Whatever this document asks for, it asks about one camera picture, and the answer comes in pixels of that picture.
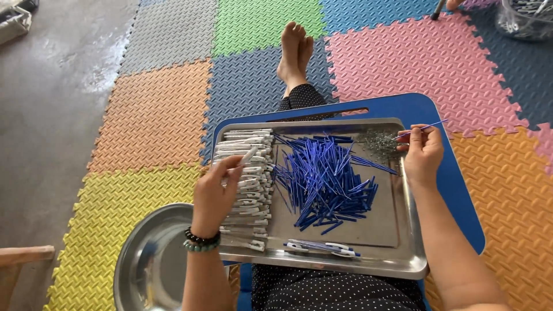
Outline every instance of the metal basin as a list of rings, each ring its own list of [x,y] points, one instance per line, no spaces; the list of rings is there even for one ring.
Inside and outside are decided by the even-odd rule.
[[[118,311],[180,310],[186,276],[184,230],[193,205],[173,203],[153,211],[127,238],[115,267]]]

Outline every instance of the stainless steel tray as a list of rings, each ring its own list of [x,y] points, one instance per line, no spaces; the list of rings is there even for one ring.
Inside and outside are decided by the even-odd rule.
[[[255,128],[272,128],[275,133],[287,136],[309,136],[323,132],[355,136],[368,129],[397,132],[404,129],[404,126],[397,118],[242,123],[222,128],[216,142],[222,140],[225,132]],[[357,155],[370,159],[362,145],[356,144],[353,150]],[[223,260],[406,279],[424,278],[428,274],[428,264],[422,245],[415,202],[403,173],[403,161],[404,157],[400,157],[399,163],[388,163],[391,167],[399,166],[401,176],[355,165],[354,170],[361,175],[362,180],[374,175],[375,182],[379,184],[372,210],[365,213],[366,219],[344,224],[324,236],[320,235],[322,231],[320,227],[310,227],[303,232],[294,227],[298,216],[288,212],[282,197],[275,191],[270,207],[273,218],[269,222],[266,251],[261,253],[247,248],[221,246],[220,253]],[[283,242],[287,239],[342,242],[354,247],[356,252],[361,253],[361,258],[342,258],[323,253],[298,254],[283,246]]]

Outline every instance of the woman's right hand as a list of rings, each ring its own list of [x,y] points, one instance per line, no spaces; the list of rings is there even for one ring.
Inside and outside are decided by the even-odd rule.
[[[436,187],[438,167],[444,156],[444,145],[440,130],[434,126],[423,129],[425,124],[411,125],[411,130],[398,132],[398,135],[411,132],[410,135],[398,138],[400,143],[409,145],[398,146],[399,151],[408,151],[405,157],[405,174],[412,188]]]

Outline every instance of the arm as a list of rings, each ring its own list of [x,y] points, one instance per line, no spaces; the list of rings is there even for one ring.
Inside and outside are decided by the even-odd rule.
[[[432,276],[446,310],[508,311],[493,273],[480,259],[447,208],[436,184],[444,148],[440,131],[421,133],[414,127],[405,158],[405,172],[415,196],[422,240]]]
[[[231,156],[217,164],[198,180],[194,189],[192,234],[209,239],[230,212],[236,199],[242,168],[236,167],[242,156]],[[224,177],[227,187],[221,185]],[[209,252],[188,252],[182,311],[232,310],[231,287],[219,256],[219,248]]]

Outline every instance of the bare foot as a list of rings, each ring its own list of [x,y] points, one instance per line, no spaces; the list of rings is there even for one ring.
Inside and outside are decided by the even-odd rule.
[[[313,37],[305,37],[298,48],[298,68],[304,77],[307,76],[307,64],[313,55]]]
[[[286,24],[280,36],[282,58],[276,68],[276,75],[286,83],[285,97],[294,87],[307,83],[305,75],[301,73],[298,65],[299,45],[304,37],[305,29],[295,22]]]

